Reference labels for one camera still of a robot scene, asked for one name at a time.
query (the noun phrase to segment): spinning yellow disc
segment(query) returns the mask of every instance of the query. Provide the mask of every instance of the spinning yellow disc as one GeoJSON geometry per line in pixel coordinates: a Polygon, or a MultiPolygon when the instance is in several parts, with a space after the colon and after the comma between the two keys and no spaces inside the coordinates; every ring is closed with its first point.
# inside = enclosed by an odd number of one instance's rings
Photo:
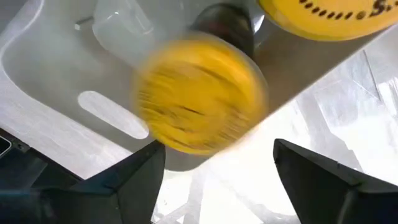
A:
{"type": "Polygon", "coordinates": [[[398,21],[398,0],[259,0],[278,25],[313,40],[348,40],[398,21]]]}
{"type": "Polygon", "coordinates": [[[145,66],[136,101],[159,141],[212,154],[265,117],[265,86],[249,59],[226,42],[179,40],[145,66]]]}

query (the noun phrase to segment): yellow disc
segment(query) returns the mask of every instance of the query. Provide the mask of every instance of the yellow disc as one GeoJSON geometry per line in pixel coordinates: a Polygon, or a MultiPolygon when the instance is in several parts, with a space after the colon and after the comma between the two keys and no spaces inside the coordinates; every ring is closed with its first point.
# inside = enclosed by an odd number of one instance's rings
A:
{"type": "Polygon", "coordinates": [[[137,102],[155,138],[212,154],[265,116],[265,80],[241,52],[215,39],[179,40],[145,66],[137,102]]]}
{"type": "Polygon", "coordinates": [[[286,30],[313,40],[348,40],[398,21],[398,0],[259,0],[286,30]]]}

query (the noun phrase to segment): hole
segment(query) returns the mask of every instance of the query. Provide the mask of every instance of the hole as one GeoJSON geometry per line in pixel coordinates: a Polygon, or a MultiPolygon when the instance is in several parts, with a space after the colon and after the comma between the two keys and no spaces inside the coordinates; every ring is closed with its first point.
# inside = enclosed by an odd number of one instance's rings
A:
{"type": "Polygon", "coordinates": [[[334,13],[334,12],[329,13],[328,19],[331,19],[333,16],[335,16],[335,13],[334,13]]]}
{"type": "Polygon", "coordinates": [[[131,137],[148,137],[148,127],[141,119],[107,97],[95,91],[84,91],[79,94],[78,102],[84,110],[131,137]]]}
{"type": "Polygon", "coordinates": [[[319,16],[324,16],[328,11],[323,10],[322,12],[319,13],[319,16]]]}
{"type": "Polygon", "coordinates": [[[319,12],[319,7],[316,7],[315,9],[312,9],[312,13],[317,13],[317,12],[319,12]]]}
{"type": "Polygon", "coordinates": [[[353,15],[353,12],[349,12],[349,13],[346,15],[345,19],[349,19],[352,15],[353,15]]]}
{"type": "Polygon", "coordinates": [[[312,2],[310,2],[310,3],[306,4],[304,7],[305,7],[306,9],[309,9],[309,8],[311,8],[312,6],[313,6],[313,4],[312,4],[312,2]]]}
{"type": "Polygon", "coordinates": [[[342,16],[343,16],[343,13],[341,12],[341,13],[337,14],[337,16],[335,17],[335,19],[336,19],[336,20],[337,20],[337,19],[340,19],[342,16]]]}
{"type": "Polygon", "coordinates": [[[356,15],[356,19],[363,19],[366,16],[366,12],[365,11],[361,11],[356,15]]]}

